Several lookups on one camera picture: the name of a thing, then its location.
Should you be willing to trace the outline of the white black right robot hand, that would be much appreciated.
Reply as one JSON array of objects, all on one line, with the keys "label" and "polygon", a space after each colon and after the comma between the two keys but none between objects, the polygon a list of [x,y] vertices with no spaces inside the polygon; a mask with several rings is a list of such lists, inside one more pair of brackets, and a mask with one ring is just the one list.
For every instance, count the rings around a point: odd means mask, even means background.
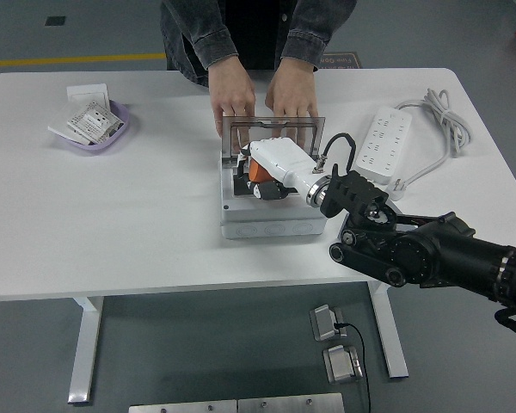
[{"label": "white black right robot hand", "polygon": [[328,184],[326,173],[313,170],[314,161],[289,138],[262,139],[250,142],[241,150],[240,158],[250,157],[285,188],[294,188],[308,205],[318,207],[315,197]]}]

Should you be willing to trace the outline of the person's left hand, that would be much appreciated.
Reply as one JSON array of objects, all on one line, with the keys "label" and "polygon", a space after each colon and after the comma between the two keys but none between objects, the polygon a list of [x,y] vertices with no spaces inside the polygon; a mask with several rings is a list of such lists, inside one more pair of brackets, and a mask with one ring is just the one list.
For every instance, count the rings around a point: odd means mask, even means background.
[{"label": "person's left hand", "polygon": [[265,104],[275,117],[317,117],[315,66],[283,58],[270,82]]}]

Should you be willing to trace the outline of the person's right hand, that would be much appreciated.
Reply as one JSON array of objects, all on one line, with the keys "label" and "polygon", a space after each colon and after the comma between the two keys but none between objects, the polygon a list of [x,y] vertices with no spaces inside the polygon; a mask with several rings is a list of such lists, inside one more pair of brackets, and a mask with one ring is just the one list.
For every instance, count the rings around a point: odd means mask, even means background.
[{"label": "person's right hand", "polygon": [[208,85],[219,137],[223,136],[225,116],[255,116],[255,88],[237,56],[229,56],[210,65]]}]

